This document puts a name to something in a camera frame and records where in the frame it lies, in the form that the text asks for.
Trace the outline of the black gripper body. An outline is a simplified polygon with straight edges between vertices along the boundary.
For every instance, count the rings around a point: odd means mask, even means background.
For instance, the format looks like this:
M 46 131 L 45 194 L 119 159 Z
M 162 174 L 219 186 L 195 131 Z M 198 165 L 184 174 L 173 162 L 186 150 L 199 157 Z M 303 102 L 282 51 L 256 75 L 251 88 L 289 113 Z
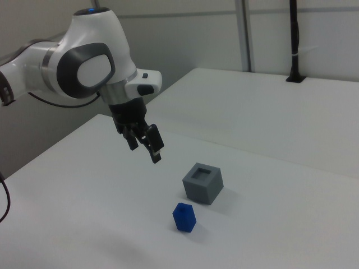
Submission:
M 116 130 L 123 133 L 125 127 L 135 126 L 140 129 L 147 127 L 145 115 L 147 112 L 143 98 L 135 98 L 123 104 L 109 105 Z

